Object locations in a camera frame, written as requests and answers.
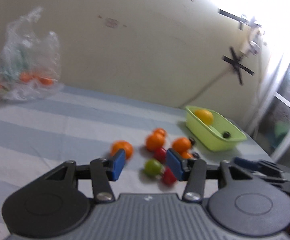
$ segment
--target orange fruit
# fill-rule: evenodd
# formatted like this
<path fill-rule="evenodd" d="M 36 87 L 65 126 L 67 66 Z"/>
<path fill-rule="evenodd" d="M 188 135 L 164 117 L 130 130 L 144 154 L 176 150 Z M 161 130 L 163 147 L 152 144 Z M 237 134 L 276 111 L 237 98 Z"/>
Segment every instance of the orange fruit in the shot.
<path fill-rule="evenodd" d="M 156 149 L 163 147 L 165 144 L 165 137 L 160 133 L 152 133 L 146 138 L 146 149 L 153 152 Z"/>
<path fill-rule="evenodd" d="M 22 72 L 19 76 L 19 79 L 22 81 L 22 82 L 25 82 L 25 83 L 28 83 L 30 80 L 32 80 L 34 77 L 27 73 L 27 72 Z"/>
<path fill-rule="evenodd" d="M 163 128 L 156 128 L 156 129 L 153 130 L 153 133 L 160 133 L 164 137 L 167 136 L 167 132 Z"/>
<path fill-rule="evenodd" d="M 125 150 L 125 154 L 126 154 L 126 158 L 125 159 L 126 160 L 128 160 L 130 157 L 132 157 L 134 149 L 133 149 L 133 146 L 129 142 L 126 142 L 126 141 L 123 141 L 123 140 L 115 141 L 112 144 L 112 149 L 110 151 L 110 155 L 114 156 L 119 149 L 124 149 Z"/>
<path fill-rule="evenodd" d="M 181 154 L 181 156 L 182 156 L 184 159 L 190 159 L 190 158 L 193 157 L 192 154 L 190 154 L 189 152 L 183 152 L 183 153 Z"/>
<path fill-rule="evenodd" d="M 172 148 L 179 154 L 182 154 L 183 152 L 187 152 L 189 149 L 191 149 L 192 144 L 188 138 L 180 137 L 173 141 Z"/>
<path fill-rule="evenodd" d="M 207 109 L 197 109 L 194 112 L 194 115 L 196 115 L 207 126 L 212 125 L 214 122 L 213 114 Z"/>
<path fill-rule="evenodd" d="M 54 81 L 51 78 L 39 77 L 38 80 L 40 83 L 42 83 L 45 86 L 51 86 L 54 84 Z"/>

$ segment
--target light green plastic container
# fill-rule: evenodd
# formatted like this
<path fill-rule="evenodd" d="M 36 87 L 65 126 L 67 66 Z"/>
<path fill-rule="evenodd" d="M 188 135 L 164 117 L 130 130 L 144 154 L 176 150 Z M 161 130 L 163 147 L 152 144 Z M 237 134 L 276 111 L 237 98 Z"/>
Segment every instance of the light green plastic container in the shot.
<path fill-rule="evenodd" d="M 214 122 L 212 125 L 207 126 L 194 115 L 197 109 L 205 108 L 186 106 L 186 126 L 210 151 L 218 152 L 231 150 L 237 143 L 247 139 L 245 134 L 234 124 L 219 113 L 210 109 L 207 110 L 213 114 Z M 222 137 L 225 131 L 231 134 L 230 138 L 225 139 Z"/>

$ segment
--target metal screw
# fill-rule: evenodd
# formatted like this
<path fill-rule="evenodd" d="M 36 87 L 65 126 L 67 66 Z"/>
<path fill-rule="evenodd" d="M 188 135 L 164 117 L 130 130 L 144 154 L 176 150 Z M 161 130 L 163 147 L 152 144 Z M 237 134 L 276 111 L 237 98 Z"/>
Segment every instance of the metal screw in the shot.
<path fill-rule="evenodd" d="M 99 201 L 110 201 L 112 200 L 113 196 L 112 194 L 108 193 L 108 192 L 101 192 L 101 193 L 98 193 L 96 198 L 99 200 Z"/>
<path fill-rule="evenodd" d="M 201 200 L 202 196 L 196 192 L 187 192 L 184 198 L 189 202 L 197 202 Z"/>

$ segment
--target plastic bag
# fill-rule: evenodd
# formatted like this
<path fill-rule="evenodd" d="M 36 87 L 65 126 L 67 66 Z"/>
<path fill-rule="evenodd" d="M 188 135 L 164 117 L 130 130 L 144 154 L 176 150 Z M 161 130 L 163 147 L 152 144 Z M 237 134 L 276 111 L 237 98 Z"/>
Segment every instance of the plastic bag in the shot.
<path fill-rule="evenodd" d="M 0 101 L 45 98 L 63 87 L 57 34 L 49 32 L 40 40 L 33 31 L 41 11 L 35 8 L 7 26 L 0 52 Z"/>

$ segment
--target yellow fruit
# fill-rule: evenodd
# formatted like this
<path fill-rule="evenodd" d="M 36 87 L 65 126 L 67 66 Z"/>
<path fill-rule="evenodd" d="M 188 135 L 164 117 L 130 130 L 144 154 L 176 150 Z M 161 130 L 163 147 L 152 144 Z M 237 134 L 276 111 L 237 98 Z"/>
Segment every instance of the yellow fruit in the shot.
<path fill-rule="evenodd" d="M 210 126 L 213 124 L 213 121 L 214 121 L 213 114 L 207 109 L 197 109 L 194 112 L 194 115 L 196 115 L 207 126 Z"/>

